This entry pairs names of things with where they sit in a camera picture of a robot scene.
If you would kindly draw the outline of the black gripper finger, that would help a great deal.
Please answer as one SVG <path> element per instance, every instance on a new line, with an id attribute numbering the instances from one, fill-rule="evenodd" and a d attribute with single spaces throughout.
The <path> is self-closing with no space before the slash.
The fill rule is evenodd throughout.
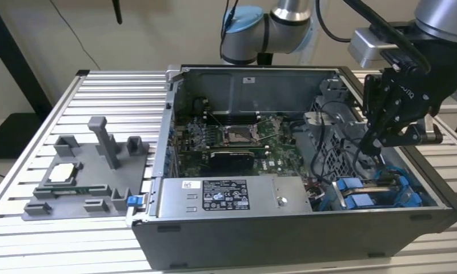
<path id="1" fill-rule="evenodd" d="M 381 89 L 381 76 L 367 74 L 363 81 L 363 97 L 362 97 L 362 114 L 367 120 L 367 130 L 359 141 L 359 149 L 363 154 L 378 154 L 378 148 L 374 146 L 374 141 L 378 138 L 379 126 L 378 120 L 381 116 L 382 96 L 385 95 Z"/>
<path id="2" fill-rule="evenodd" d="M 418 125 L 399 123 L 395 116 L 369 115 L 369 155 L 377 156 L 382 147 L 418 144 Z"/>

